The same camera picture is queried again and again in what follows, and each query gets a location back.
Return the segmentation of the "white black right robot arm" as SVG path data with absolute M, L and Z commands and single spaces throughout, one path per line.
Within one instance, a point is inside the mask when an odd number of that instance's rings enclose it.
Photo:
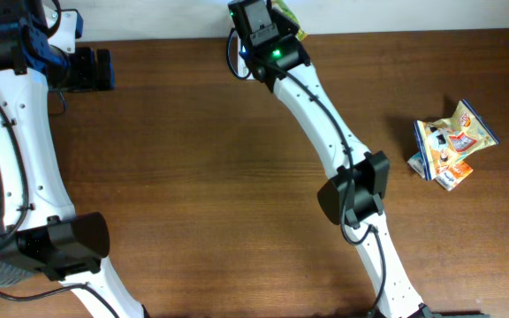
M 321 160 L 327 182 L 318 201 L 361 257 L 376 293 L 368 316 L 431 317 L 389 233 L 383 203 L 387 156 L 371 153 L 345 124 L 291 19 L 264 0 L 231 1 L 228 9 L 247 68 L 292 112 Z

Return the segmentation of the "green yellow juice carton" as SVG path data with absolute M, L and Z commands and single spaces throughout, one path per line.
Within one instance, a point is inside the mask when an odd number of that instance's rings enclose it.
M 300 22 L 298 21 L 296 15 L 290 9 L 290 7 L 286 4 L 285 0 L 271 0 L 271 6 L 274 9 L 282 12 L 292 23 L 294 23 L 298 29 L 296 37 L 299 41 L 303 41 L 308 35 L 302 29 Z

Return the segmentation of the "yellow snack bag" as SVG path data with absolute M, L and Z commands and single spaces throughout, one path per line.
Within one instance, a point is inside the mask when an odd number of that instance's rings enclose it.
M 474 152 L 497 146 L 498 136 L 472 104 L 462 99 L 451 117 L 435 122 L 414 121 L 421 158 L 420 172 L 430 181 Z

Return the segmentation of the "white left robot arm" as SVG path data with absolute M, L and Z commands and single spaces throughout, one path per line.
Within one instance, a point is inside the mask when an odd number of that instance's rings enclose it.
M 94 317 L 144 317 L 110 261 L 103 215 L 77 214 L 50 132 L 49 94 L 114 87 L 110 52 L 77 47 L 83 25 L 74 9 L 0 1 L 0 298 L 41 273 Z

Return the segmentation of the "teal tissue pack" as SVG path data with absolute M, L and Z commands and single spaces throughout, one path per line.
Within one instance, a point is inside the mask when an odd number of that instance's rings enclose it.
M 413 155 L 408 161 L 408 165 L 421 177 L 425 178 L 422 154 L 420 152 Z

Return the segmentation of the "orange tissue pack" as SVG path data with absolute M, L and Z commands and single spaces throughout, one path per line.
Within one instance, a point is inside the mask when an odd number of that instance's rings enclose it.
M 448 170 L 439 174 L 435 181 L 446 191 L 453 190 L 461 181 L 467 178 L 474 169 L 464 161 L 455 163 Z

